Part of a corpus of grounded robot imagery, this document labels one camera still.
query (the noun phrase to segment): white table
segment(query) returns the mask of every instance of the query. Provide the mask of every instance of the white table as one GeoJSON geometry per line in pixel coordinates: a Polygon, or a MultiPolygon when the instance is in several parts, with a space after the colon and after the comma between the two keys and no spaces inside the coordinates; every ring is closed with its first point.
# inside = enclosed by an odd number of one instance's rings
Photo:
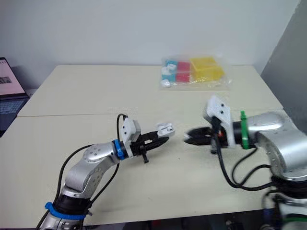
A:
{"type": "Polygon", "coordinates": [[[252,66],[234,66],[230,91],[163,91],[160,66],[57,66],[18,116],[200,113],[212,94],[232,109],[282,105],[252,66]]]}
{"type": "MultiPolygon", "coordinates": [[[[55,195],[65,158],[80,146],[115,139],[119,112],[136,118],[142,133],[169,121],[176,134],[148,154],[148,164],[142,158],[123,161],[86,224],[260,209],[263,191],[231,188],[210,147],[187,145],[182,139],[187,130],[208,125],[201,115],[214,93],[230,104],[235,120],[241,109],[247,116],[282,111],[261,77],[251,66],[234,67],[231,90],[218,92],[161,91],[159,77],[160,67],[155,66],[58,66],[0,138],[0,228],[34,227],[45,212],[44,204],[55,195]],[[137,85],[141,80],[146,87],[137,85]]],[[[223,153],[230,168],[246,151],[237,147],[223,153]]],[[[267,157],[261,150],[244,162],[238,178],[262,163],[267,157]]],[[[248,185],[268,180],[268,171],[262,170],[248,185]]]]}
{"type": "MultiPolygon", "coordinates": [[[[263,110],[249,111],[255,115],[263,110]]],[[[235,120],[239,111],[234,111],[235,120]]],[[[172,121],[176,134],[166,144],[149,152],[149,163],[141,157],[121,163],[118,174],[91,209],[85,224],[107,224],[166,219],[261,209],[264,191],[247,192],[231,188],[223,178],[218,159],[210,147],[185,144],[183,133],[208,123],[196,113],[139,114],[142,133],[157,122],[172,121]]],[[[0,228],[34,227],[52,201],[60,166],[74,150],[91,143],[116,138],[116,115],[70,115],[18,117],[1,146],[0,228]]],[[[248,151],[240,147],[223,150],[228,169],[248,151]]],[[[67,166],[69,169],[80,155],[67,166]]],[[[237,172],[242,178],[251,168],[267,163],[263,150],[245,161],[237,172]]],[[[99,188],[110,178],[110,169],[99,188]]],[[[257,172],[248,185],[269,181],[269,171],[257,172]]]]}

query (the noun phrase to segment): blue cable tie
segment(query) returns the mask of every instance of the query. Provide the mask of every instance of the blue cable tie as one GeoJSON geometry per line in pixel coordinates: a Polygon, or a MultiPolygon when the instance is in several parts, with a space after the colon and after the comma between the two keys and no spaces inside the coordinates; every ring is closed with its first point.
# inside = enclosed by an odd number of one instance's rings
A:
{"type": "Polygon", "coordinates": [[[74,219],[74,220],[80,220],[80,219],[84,219],[84,218],[86,217],[86,215],[69,215],[69,214],[60,213],[60,212],[58,212],[58,211],[56,211],[56,210],[54,209],[54,207],[52,206],[52,203],[51,203],[51,202],[46,203],[45,208],[46,208],[46,209],[49,209],[50,213],[51,213],[53,216],[58,217],[58,218],[61,218],[61,219],[74,219]]]}
{"type": "Polygon", "coordinates": [[[118,139],[115,139],[115,140],[114,140],[114,143],[115,143],[115,147],[116,147],[116,150],[117,150],[117,156],[118,156],[118,158],[120,158],[121,160],[124,160],[124,159],[125,159],[125,156],[124,156],[123,151],[122,151],[121,148],[120,148],[119,140],[118,140],[118,139]]]}

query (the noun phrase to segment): red block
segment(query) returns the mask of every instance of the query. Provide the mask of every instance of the red block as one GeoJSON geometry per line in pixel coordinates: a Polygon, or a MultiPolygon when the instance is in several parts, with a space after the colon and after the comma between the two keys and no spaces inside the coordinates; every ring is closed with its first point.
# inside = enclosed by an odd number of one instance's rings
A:
{"type": "Polygon", "coordinates": [[[179,61],[177,65],[177,71],[179,72],[188,72],[190,71],[190,63],[179,61]]]}
{"type": "Polygon", "coordinates": [[[176,74],[177,82],[189,82],[190,81],[190,73],[177,73],[176,74]]]}

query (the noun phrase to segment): laptop screen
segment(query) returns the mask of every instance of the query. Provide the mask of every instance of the laptop screen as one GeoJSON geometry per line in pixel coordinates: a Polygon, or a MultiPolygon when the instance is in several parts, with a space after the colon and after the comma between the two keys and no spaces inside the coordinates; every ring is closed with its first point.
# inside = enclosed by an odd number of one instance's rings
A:
{"type": "Polygon", "coordinates": [[[0,95],[25,93],[5,59],[0,59],[0,95]]]}

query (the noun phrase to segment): black wire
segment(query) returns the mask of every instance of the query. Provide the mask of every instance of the black wire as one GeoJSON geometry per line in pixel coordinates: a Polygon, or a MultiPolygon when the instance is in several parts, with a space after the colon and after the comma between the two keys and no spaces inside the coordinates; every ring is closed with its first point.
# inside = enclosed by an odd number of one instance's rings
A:
{"type": "Polygon", "coordinates": [[[236,171],[236,168],[238,167],[238,165],[243,162],[244,160],[246,160],[248,157],[252,156],[255,152],[257,152],[258,148],[255,148],[251,153],[247,154],[246,156],[244,156],[243,158],[241,158],[236,164],[235,166],[233,167],[232,171],[231,171],[231,178],[233,180],[233,182],[235,184],[238,184],[238,185],[244,185],[246,183],[246,181],[252,176],[252,174],[259,170],[259,169],[263,169],[263,168],[268,168],[270,169],[271,166],[270,165],[267,165],[267,164],[262,164],[262,165],[259,165],[257,167],[255,167],[254,169],[252,169],[248,174],[247,176],[242,180],[242,182],[238,183],[235,179],[235,171],[236,171]]]}
{"type": "Polygon", "coordinates": [[[109,181],[106,183],[106,185],[97,193],[97,195],[90,201],[90,203],[88,204],[88,206],[86,207],[86,211],[92,206],[92,204],[95,202],[95,200],[102,194],[102,192],[108,187],[108,185],[111,183],[111,181],[114,179],[117,171],[119,168],[119,163],[116,165],[116,169],[113,173],[113,175],[111,176],[111,178],[109,179],[109,181]]]}
{"type": "MultiPolygon", "coordinates": [[[[123,116],[123,119],[125,120],[126,117],[128,117],[125,114],[118,114],[117,119],[116,119],[116,131],[117,131],[117,139],[120,142],[120,137],[119,137],[119,119],[120,117],[123,116]]],[[[106,185],[97,193],[97,195],[90,201],[90,203],[87,205],[87,207],[85,208],[85,211],[87,212],[87,210],[93,205],[93,203],[95,202],[96,199],[98,199],[98,197],[103,193],[103,191],[105,191],[105,189],[108,187],[108,185],[112,182],[112,180],[114,179],[114,177],[117,174],[117,171],[119,169],[119,163],[116,165],[116,169],[113,173],[113,175],[111,176],[111,178],[108,180],[108,182],[106,183],[106,185]]]]}
{"type": "Polygon", "coordinates": [[[271,166],[267,165],[267,164],[262,164],[262,165],[258,165],[257,167],[253,168],[248,174],[247,176],[242,180],[241,183],[237,183],[234,179],[233,181],[238,184],[238,185],[244,185],[246,183],[246,181],[252,176],[252,174],[254,174],[255,171],[259,170],[259,169],[270,169],[271,166]]]}
{"type": "Polygon", "coordinates": [[[83,229],[84,219],[80,220],[79,230],[83,229]]]}
{"type": "Polygon", "coordinates": [[[73,152],[73,153],[64,161],[64,163],[63,163],[63,165],[62,165],[62,167],[61,167],[61,170],[60,170],[60,172],[59,172],[59,180],[58,180],[57,194],[56,194],[56,197],[54,198],[54,201],[53,201],[52,205],[55,204],[56,200],[57,200],[58,197],[59,197],[59,193],[61,192],[62,176],[63,176],[63,172],[64,172],[64,169],[65,169],[66,164],[69,162],[69,160],[70,160],[74,155],[76,155],[76,154],[77,154],[78,152],[80,152],[81,150],[86,149],[86,148],[88,148],[88,147],[90,147],[90,146],[92,146],[92,145],[86,145],[86,146],[83,146],[83,147],[77,149],[75,152],[73,152]]]}
{"type": "MultiPolygon", "coordinates": [[[[90,147],[92,145],[86,145],[86,146],[83,146],[79,149],[77,149],[75,152],[73,152],[63,163],[62,167],[61,167],[61,170],[59,172],[59,179],[58,179],[58,187],[57,187],[57,193],[56,193],[56,196],[54,198],[54,201],[52,203],[52,205],[55,204],[56,200],[58,199],[59,197],[59,193],[61,191],[61,183],[62,183],[62,177],[63,177],[63,172],[64,172],[64,169],[65,169],[65,166],[66,164],[69,162],[69,160],[74,156],[76,155],[79,151],[83,150],[83,149],[86,149],[88,147],[90,147]]],[[[42,225],[43,221],[45,220],[46,216],[48,215],[49,213],[49,210],[46,211],[46,213],[42,216],[42,218],[40,219],[39,223],[37,224],[35,230],[38,230],[40,228],[40,226],[42,225]]]]}
{"type": "Polygon", "coordinates": [[[252,156],[254,153],[256,153],[258,150],[258,148],[255,148],[252,152],[250,152],[249,154],[247,154],[246,156],[242,157],[233,167],[232,171],[231,171],[231,179],[237,184],[236,180],[235,180],[235,170],[237,168],[237,166],[244,160],[246,160],[248,157],[252,156]]]}
{"type": "Polygon", "coordinates": [[[233,187],[233,188],[241,188],[241,189],[244,189],[244,190],[247,190],[247,191],[259,191],[259,190],[262,190],[262,189],[265,189],[265,188],[273,186],[272,182],[264,184],[264,185],[261,185],[261,186],[258,186],[258,187],[245,187],[245,186],[233,183],[230,180],[230,178],[228,177],[227,171],[225,169],[225,165],[224,165],[224,161],[223,161],[223,156],[222,156],[222,152],[221,152],[221,144],[220,144],[220,141],[218,139],[217,133],[214,133],[214,140],[215,140],[215,144],[216,144],[216,153],[217,153],[217,156],[219,158],[219,162],[220,162],[220,166],[221,166],[221,169],[222,169],[222,173],[223,173],[226,181],[228,182],[228,184],[231,187],[233,187]]]}
{"type": "Polygon", "coordinates": [[[279,192],[278,189],[272,189],[272,190],[266,192],[266,193],[262,196],[262,199],[261,199],[261,206],[262,206],[262,209],[266,209],[266,207],[265,207],[265,198],[266,198],[269,194],[271,194],[271,193],[278,193],[278,192],[279,192]]]}
{"type": "Polygon", "coordinates": [[[117,119],[116,119],[116,132],[117,132],[117,139],[118,139],[118,141],[120,141],[119,140],[119,119],[120,119],[121,116],[123,116],[124,120],[125,120],[126,117],[128,117],[125,114],[118,114],[118,116],[117,116],[117,119]]]}
{"type": "Polygon", "coordinates": [[[45,220],[46,216],[48,215],[49,210],[47,210],[45,212],[45,214],[42,216],[42,218],[40,219],[39,223],[37,224],[35,230],[39,230],[39,227],[42,225],[43,221],[45,220]]]}

